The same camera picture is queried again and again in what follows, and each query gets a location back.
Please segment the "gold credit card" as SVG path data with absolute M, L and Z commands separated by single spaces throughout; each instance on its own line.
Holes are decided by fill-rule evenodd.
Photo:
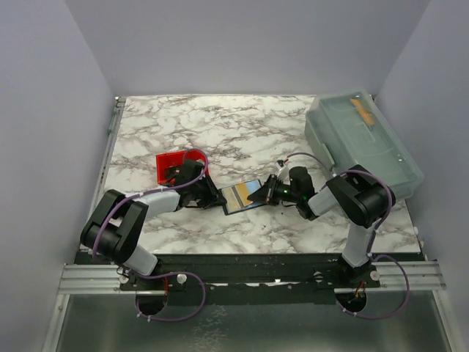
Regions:
M 238 183 L 234 186 L 234 191 L 237 194 L 238 199 L 244 204 L 244 207 L 251 205 L 253 202 L 248 200 L 248 195 L 256 191 L 258 183 L 254 181 Z
M 238 199 L 236 192 L 232 188 L 224 188 L 223 194 L 226 198 L 227 213 L 234 213 L 243 209 L 244 204 Z

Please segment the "black leather card holder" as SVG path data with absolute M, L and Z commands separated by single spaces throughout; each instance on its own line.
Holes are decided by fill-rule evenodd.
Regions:
M 265 205 L 263 202 L 254 202 L 248 196 L 261 188 L 260 180 L 248 180 L 232 186 L 220 188 L 221 195 L 226 200 L 222 206 L 224 215 L 230 216 Z

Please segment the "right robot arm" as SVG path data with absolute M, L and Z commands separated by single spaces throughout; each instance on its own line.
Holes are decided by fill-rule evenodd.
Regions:
M 371 247 L 377 229 L 395 205 L 392 190 L 379 178 L 360 165 L 331 178 L 316 191 L 307 168 L 296 166 L 289 170 L 288 184 L 276 175 L 248 195 L 248 200 L 265 205 L 292 203 L 300 216 L 313 221 L 334 208 L 341 208 L 350 220 L 347 242 L 337 269 L 338 281 L 354 287 L 363 279 L 362 267 L 371 262 Z

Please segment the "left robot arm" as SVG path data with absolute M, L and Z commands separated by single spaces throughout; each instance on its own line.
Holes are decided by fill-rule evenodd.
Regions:
M 84 226 L 80 242 L 108 260 L 137 272 L 138 282 L 153 290 L 162 282 L 157 257 L 139 245 L 146 220 L 183 208 L 208 209 L 224 206 L 223 197 L 211 177 L 202 172 L 202 160 L 184 160 L 165 171 L 167 181 L 157 188 L 133 195 L 115 189 L 104 193 Z

